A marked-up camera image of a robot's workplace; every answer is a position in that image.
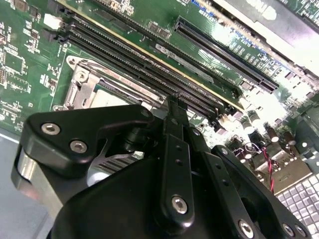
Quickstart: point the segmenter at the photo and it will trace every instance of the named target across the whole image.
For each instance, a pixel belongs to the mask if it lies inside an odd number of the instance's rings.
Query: electrolytic capacitor
[[[284,138],[285,138],[285,141],[288,145],[295,145],[296,144],[295,138],[293,137],[293,135],[289,131],[284,132]]]
[[[255,127],[262,125],[261,120],[257,114],[252,114],[251,116],[249,116],[249,119]]]
[[[252,132],[254,132],[254,128],[251,125],[249,120],[246,120],[244,122],[241,123],[243,125],[244,131],[246,134],[251,134]]]
[[[271,128],[271,127],[267,128],[267,134],[268,134],[271,142],[273,142],[273,143],[278,142],[279,137],[277,136],[274,128]]]
[[[246,162],[246,159],[251,159],[253,157],[253,155],[248,152],[246,149],[244,149],[244,151],[242,151],[239,155],[238,158],[240,159],[240,162],[244,163]]]

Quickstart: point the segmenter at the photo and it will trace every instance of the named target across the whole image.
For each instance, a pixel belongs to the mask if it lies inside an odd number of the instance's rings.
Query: gray surface
[[[52,226],[46,209],[18,192],[10,179],[16,148],[0,136],[0,239],[44,239]]]

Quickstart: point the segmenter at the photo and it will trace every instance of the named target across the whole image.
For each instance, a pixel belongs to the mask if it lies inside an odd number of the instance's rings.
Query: white label
[[[271,6],[268,6],[263,1],[260,0],[246,0],[251,6],[253,6],[262,16],[267,20],[275,20],[277,17],[276,10]]]

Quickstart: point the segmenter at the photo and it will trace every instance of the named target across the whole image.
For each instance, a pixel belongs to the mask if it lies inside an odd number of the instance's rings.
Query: screw
[[[254,237],[254,231],[251,226],[245,220],[239,220],[238,222],[240,230],[245,234],[249,239]]]
[[[295,236],[294,231],[287,224],[283,223],[283,227],[288,235],[290,235],[291,237]]]
[[[226,149],[226,148],[221,148],[221,152],[222,152],[223,154],[225,154],[225,155],[227,155],[227,154],[228,154],[228,151],[227,151],[227,149]]]
[[[304,231],[304,229],[302,229],[300,226],[298,226],[297,224],[295,225],[297,231],[303,236],[303,237],[306,237],[307,234],[306,232]]]
[[[193,132],[194,132],[194,134],[196,134],[197,136],[200,136],[200,132],[199,132],[197,129],[193,128]]]
[[[175,120],[175,119],[171,119],[171,121],[173,124],[178,124],[177,120]]]
[[[187,204],[181,197],[173,197],[171,200],[173,208],[180,214],[185,214],[187,212]]]
[[[61,131],[60,127],[54,123],[44,123],[41,126],[41,130],[43,133],[46,133],[48,135],[57,135]]]
[[[147,110],[142,110],[141,114],[144,115],[145,117],[149,117],[150,116],[150,114],[149,114],[149,112]]]
[[[87,78],[87,75],[83,71],[78,71],[75,75],[75,79],[79,82],[84,82]]]
[[[73,152],[85,153],[88,149],[88,146],[86,146],[85,142],[75,140],[70,143],[70,148]]]

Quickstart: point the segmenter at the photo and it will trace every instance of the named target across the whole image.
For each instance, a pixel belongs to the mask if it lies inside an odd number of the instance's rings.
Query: red wire
[[[270,181],[270,190],[271,190],[272,193],[274,193],[275,181],[274,181],[274,178],[273,178],[273,168],[272,168],[272,165],[271,165],[271,159],[270,159],[265,147],[263,148],[263,154],[264,154],[264,157],[265,157],[265,159],[267,160],[267,163],[268,163],[268,171],[269,171],[269,176],[270,176],[270,180],[269,180]]]

